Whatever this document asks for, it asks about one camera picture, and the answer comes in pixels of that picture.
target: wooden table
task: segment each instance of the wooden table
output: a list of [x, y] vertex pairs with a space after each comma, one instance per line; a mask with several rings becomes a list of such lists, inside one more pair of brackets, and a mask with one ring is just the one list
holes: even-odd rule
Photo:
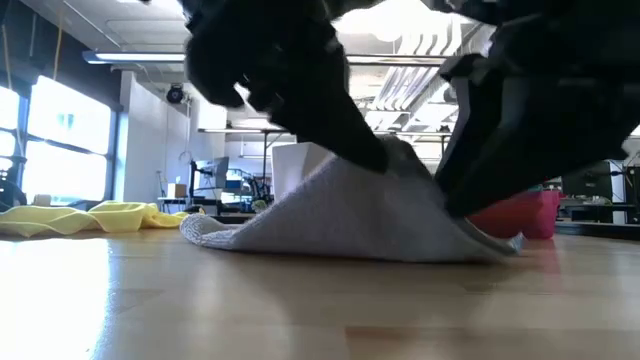
[[177, 231], [0, 241], [1, 359], [634, 359], [640, 246], [506, 266], [235, 254]]

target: security camera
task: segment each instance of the security camera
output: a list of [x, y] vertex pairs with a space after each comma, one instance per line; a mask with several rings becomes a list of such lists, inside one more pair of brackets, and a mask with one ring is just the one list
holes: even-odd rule
[[169, 104], [182, 104], [185, 99], [184, 90], [182, 90], [182, 84], [172, 84], [169, 91], [167, 91], [167, 101]]

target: gray cloth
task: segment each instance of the gray cloth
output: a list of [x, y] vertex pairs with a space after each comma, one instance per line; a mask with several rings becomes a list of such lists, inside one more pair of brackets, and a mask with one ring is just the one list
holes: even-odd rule
[[391, 156], [384, 175], [334, 157], [245, 225], [232, 229], [195, 214], [180, 230], [194, 244], [234, 251], [405, 262], [497, 262], [519, 252], [522, 235], [497, 240], [451, 219], [411, 146], [383, 141]]

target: ceiling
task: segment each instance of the ceiling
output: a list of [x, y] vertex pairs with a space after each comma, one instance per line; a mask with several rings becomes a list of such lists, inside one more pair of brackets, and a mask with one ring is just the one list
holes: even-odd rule
[[[137, 0], [21, 1], [100, 51], [182, 52], [189, 36], [175, 0], [153, 0], [152, 6]], [[347, 14], [336, 27], [350, 54], [452, 55], [477, 51], [491, 33], [474, 33], [479, 39], [468, 41], [474, 40], [468, 38], [477, 30], [474, 24], [432, 12], [421, 0], [387, 0], [372, 10]], [[184, 82], [181, 65], [129, 68], [154, 86]], [[455, 120], [457, 106], [446, 104], [447, 85], [435, 69], [355, 66], [350, 82], [367, 122], [378, 130], [435, 131]]]

